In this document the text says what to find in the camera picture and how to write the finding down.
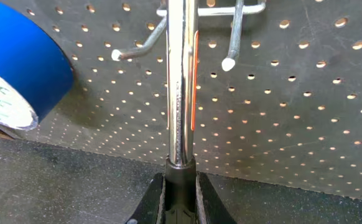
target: gray pegboard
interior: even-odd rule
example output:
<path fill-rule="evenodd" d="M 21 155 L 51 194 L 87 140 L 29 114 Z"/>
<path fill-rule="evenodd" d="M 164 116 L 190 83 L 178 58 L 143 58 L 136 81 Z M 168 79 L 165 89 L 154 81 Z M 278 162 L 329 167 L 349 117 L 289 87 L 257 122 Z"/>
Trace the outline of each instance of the gray pegboard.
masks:
<path fill-rule="evenodd" d="M 61 46 L 77 78 L 38 129 L 18 134 L 164 164 L 164 35 L 144 57 L 110 58 L 113 48 L 147 38 L 147 23 L 160 21 L 155 14 L 160 1 L 2 2 Z M 268 1 L 261 14 L 244 17 L 239 62 L 225 73 L 221 61 L 231 21 L 230 16 L 200 18 L 198 169 L 361 198 L 362 44 L 355 43 L 362 41 L 362 1 Z M 214 48 L 208 45 L 213 40 Z"/>

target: dark work surface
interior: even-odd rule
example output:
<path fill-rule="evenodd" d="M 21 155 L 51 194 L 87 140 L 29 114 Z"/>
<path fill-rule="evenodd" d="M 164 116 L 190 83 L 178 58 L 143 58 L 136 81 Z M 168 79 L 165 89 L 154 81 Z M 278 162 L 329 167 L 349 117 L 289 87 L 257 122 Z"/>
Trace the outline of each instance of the dark work surface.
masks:
<path fill-rule="evenodd" d="M 0 139 L 0 223 L 122 223 L 162 166 Z M 238 223 L 362 223 L 362 200 L 209 175 Z"/>

